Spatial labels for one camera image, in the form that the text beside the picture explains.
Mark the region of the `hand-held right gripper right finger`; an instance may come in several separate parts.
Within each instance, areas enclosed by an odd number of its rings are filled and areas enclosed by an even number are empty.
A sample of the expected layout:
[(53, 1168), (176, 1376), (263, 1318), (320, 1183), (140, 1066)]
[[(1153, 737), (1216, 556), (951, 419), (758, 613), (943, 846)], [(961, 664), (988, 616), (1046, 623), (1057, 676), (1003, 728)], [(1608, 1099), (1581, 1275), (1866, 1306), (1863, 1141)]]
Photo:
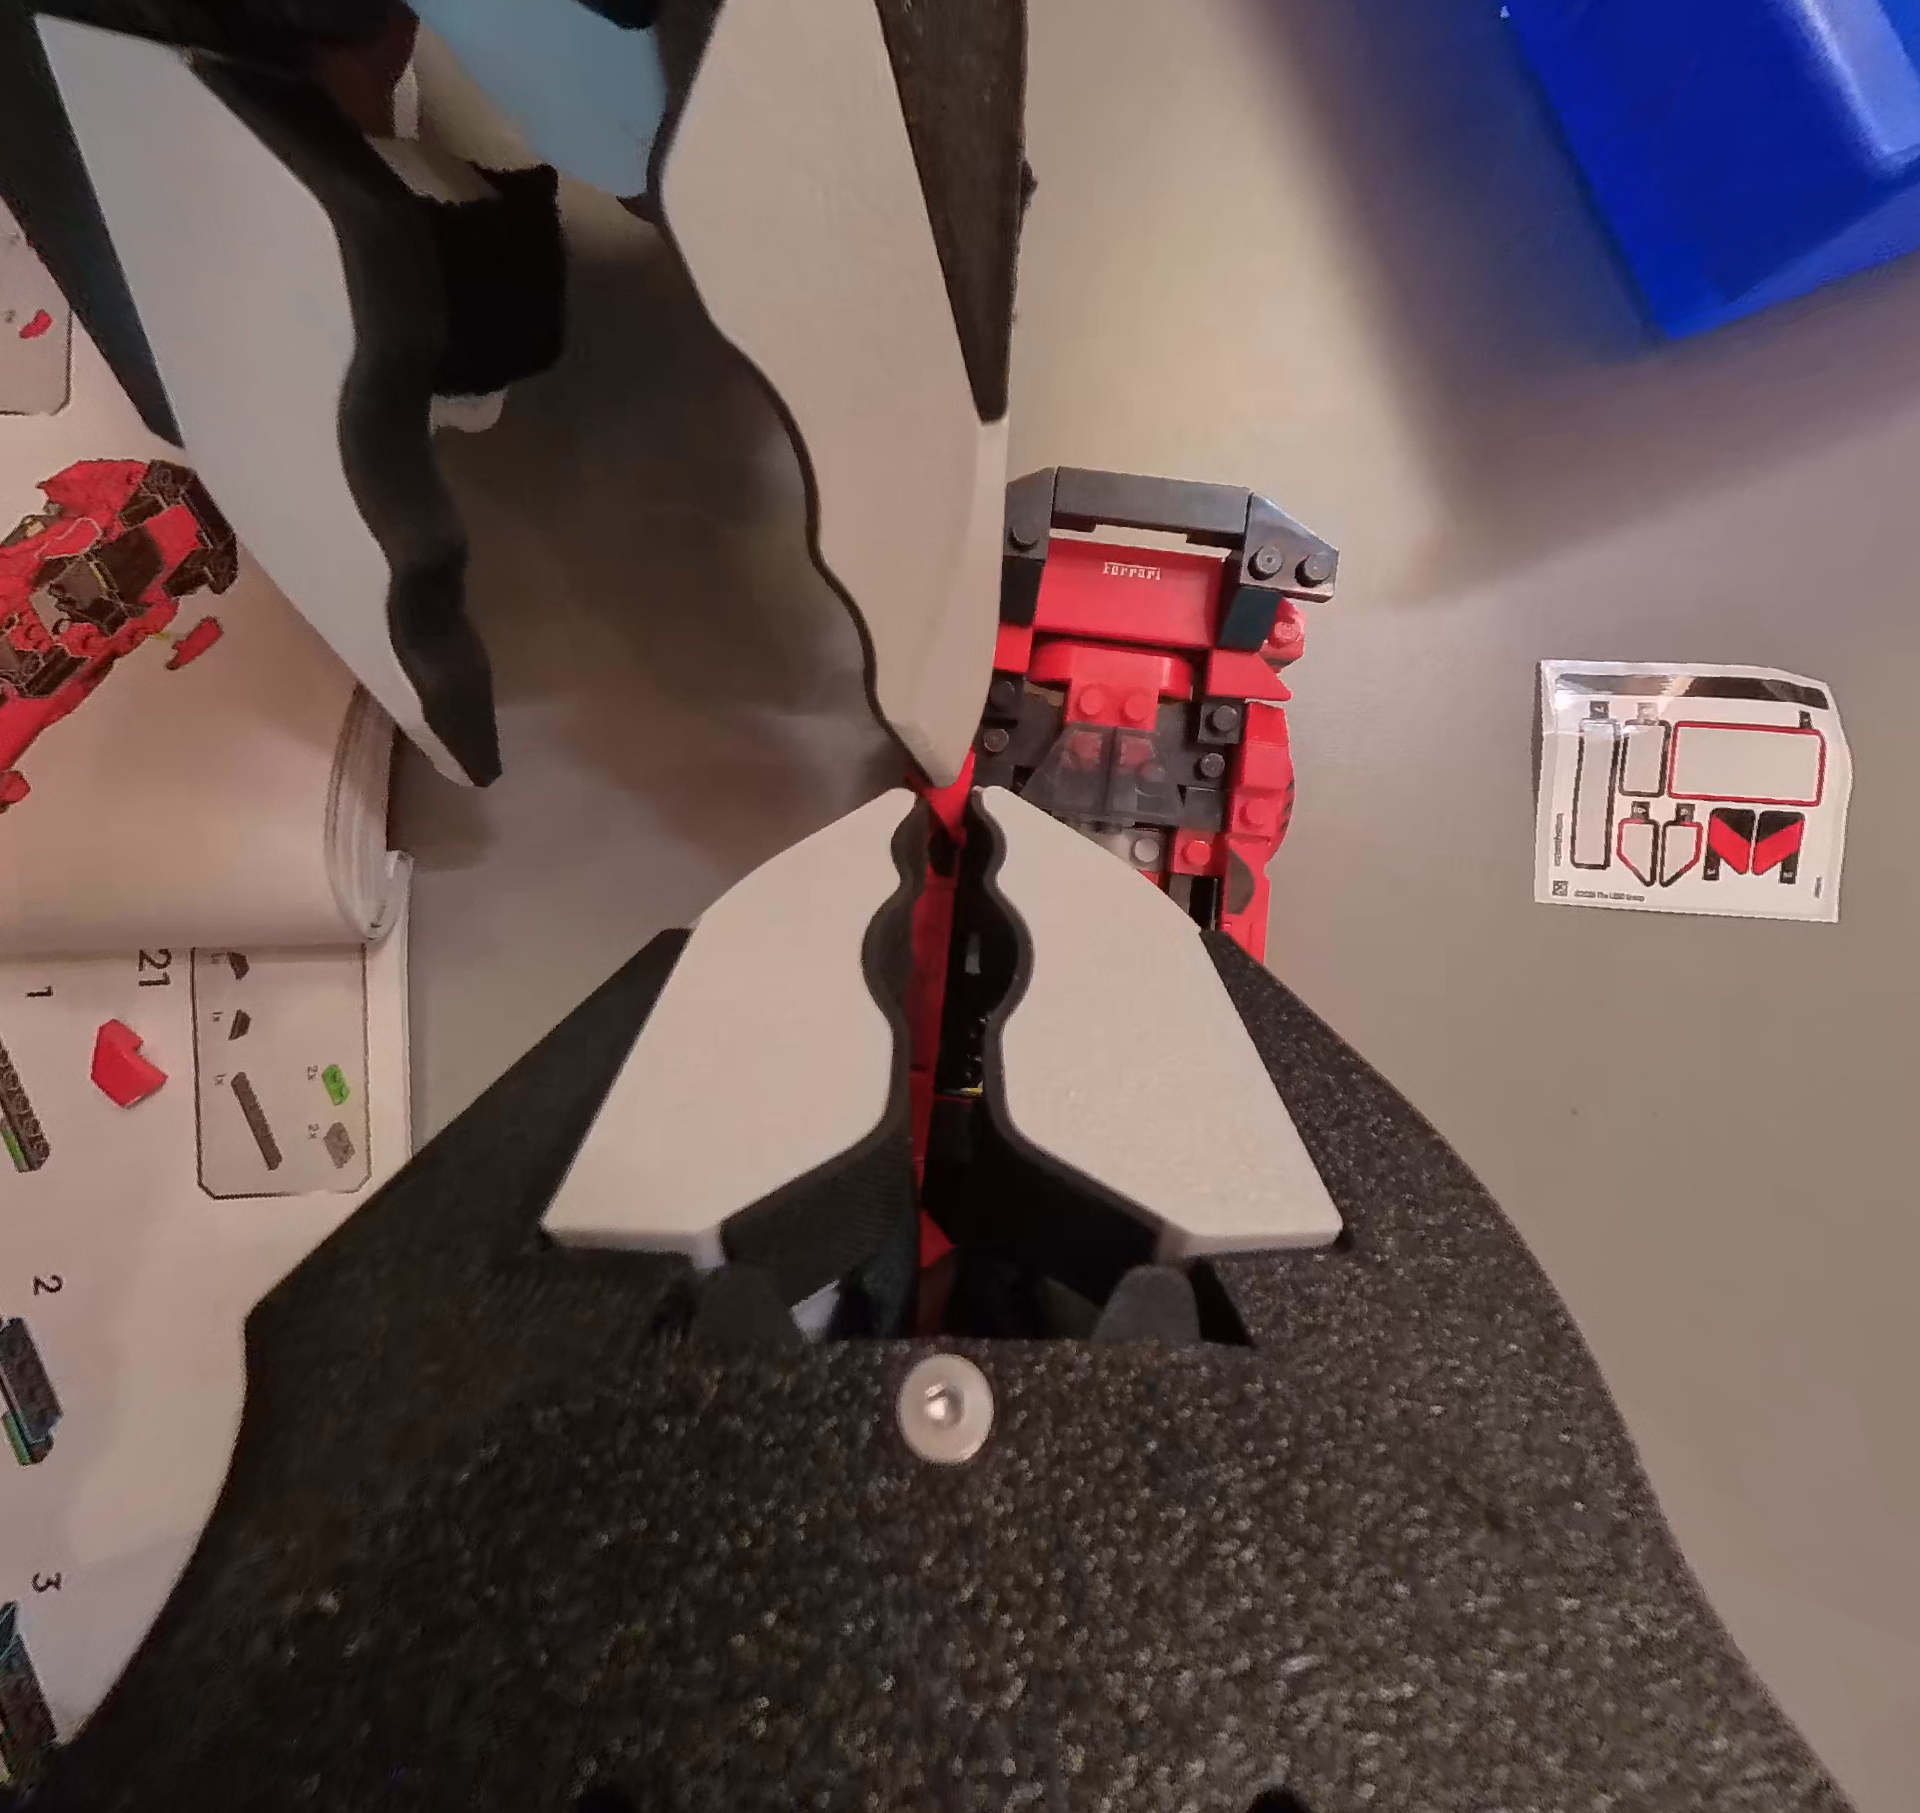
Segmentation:
[(972, 799), (1013, 972), (985, 1031), (995, 1126), (1161, 1259), (1325, 1250), (1341, 1214), (1197, 920), (1009, 789)]

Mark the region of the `red lego car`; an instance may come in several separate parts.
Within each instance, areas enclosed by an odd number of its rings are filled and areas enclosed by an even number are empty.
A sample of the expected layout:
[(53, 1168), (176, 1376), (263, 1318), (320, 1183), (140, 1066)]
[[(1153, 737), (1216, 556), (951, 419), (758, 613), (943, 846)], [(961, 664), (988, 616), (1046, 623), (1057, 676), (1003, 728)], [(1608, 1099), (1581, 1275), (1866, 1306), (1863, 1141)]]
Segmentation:
[(1264, 960), (1270, 864), (1298, 776), (1283, 670), (1340, 553), (1253, 488), (1086, 467), (1010, 483), (1000, 625), (975, 746), (934, 811), (912, 934), (922, 1269), (1010, 1266), (1106, 1300), (1146, 1229), (1010, 1147), (985, 1095), (985, 1031), (1013, 940), (985, 904), (981, 789), (1009, 789), (1110, 849), (1201, 929)]

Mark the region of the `blue plastic bin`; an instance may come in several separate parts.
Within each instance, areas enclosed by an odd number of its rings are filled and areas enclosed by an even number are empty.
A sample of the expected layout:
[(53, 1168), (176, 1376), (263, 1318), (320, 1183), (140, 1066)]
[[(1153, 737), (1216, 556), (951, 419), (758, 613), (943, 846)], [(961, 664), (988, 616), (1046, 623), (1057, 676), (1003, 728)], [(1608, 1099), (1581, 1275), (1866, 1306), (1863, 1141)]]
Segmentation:
[(1653, 325), (1918, 254), (1918, 0), (1501, 0)]

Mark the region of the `lego instruction booklet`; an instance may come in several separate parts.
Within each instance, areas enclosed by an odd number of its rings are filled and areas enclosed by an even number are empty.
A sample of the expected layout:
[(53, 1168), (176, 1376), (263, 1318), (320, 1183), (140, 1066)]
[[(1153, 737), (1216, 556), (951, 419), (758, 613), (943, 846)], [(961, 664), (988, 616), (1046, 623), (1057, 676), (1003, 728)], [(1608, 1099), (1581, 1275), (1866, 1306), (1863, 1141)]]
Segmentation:
[(410, 1157), (392, 758), (7, 207), (7, 1794), (204, 1534), (256, 1300)]

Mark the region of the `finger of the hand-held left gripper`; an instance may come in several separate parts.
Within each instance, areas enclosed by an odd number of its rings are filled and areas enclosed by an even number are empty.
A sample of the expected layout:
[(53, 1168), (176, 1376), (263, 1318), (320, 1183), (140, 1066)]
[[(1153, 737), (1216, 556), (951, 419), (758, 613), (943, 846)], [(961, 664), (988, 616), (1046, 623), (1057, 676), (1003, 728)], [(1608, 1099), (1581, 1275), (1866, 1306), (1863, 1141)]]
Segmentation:
[(35, 21), (189, 461), (438, 773), (499, 779), (414, 193), (311, 75)]
[(972, 403), (878, 0), (721, 0), (656, 190), (790, 419), (878, 716), (949, 786), (995, 643), (1004, 424)]

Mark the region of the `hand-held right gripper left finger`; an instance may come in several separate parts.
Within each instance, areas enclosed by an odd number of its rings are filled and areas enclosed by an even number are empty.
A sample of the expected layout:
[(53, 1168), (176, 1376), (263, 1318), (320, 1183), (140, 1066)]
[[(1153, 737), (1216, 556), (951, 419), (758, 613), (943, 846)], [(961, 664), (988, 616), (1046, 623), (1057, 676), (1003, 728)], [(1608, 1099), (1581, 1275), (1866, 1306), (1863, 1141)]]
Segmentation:
[(755, 868), (696, 920), (544, 1229), (717, 1269), (851, 1272), (915, 1224), (906, 786)]

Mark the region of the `lego sticker sheet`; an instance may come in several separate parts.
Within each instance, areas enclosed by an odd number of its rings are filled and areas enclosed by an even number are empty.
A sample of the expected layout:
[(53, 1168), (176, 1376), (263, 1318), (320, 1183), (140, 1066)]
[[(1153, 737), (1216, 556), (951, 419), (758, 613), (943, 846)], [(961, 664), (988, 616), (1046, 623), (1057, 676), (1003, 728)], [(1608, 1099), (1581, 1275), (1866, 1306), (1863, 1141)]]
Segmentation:
[(1538, 904), (1833, 925), (1856, 764), (1826, 682), (1692, 662), (1538, 664)]

